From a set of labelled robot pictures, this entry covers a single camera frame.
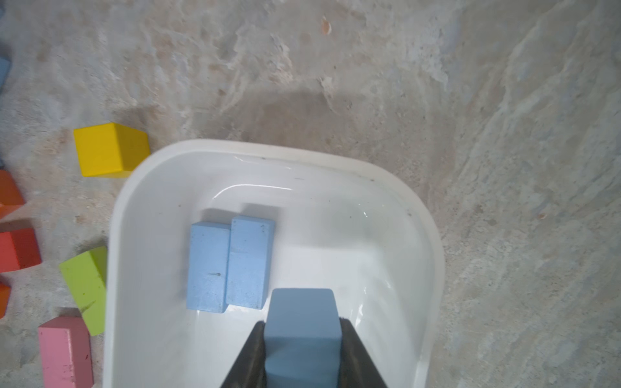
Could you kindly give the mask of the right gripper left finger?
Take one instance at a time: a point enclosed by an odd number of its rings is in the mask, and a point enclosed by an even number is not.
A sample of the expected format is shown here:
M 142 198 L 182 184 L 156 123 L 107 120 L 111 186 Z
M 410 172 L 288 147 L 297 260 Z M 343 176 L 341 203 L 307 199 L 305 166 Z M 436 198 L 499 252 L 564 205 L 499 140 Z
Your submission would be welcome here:
M 255 324 L 221 388 L 266 388 L 265 322 Z

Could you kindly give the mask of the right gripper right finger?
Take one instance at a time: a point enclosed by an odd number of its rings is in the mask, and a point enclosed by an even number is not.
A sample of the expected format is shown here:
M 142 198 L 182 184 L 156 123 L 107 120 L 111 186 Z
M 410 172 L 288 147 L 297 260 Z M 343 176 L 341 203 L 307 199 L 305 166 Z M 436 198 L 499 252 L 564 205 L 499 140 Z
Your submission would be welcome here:
M 354 325 L 346 318 L 340 318 L 340 323 L 342 346 L 338 387 L 387 388 Z

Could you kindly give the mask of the blue cube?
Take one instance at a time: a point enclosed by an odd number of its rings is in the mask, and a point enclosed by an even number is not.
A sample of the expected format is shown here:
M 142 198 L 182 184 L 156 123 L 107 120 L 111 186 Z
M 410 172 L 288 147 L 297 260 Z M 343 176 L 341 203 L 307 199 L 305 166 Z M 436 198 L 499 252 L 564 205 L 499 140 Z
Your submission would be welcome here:
M 268 387 L 338 385 L 342 329 L 331 289 L 275 289 L 264 340 Z

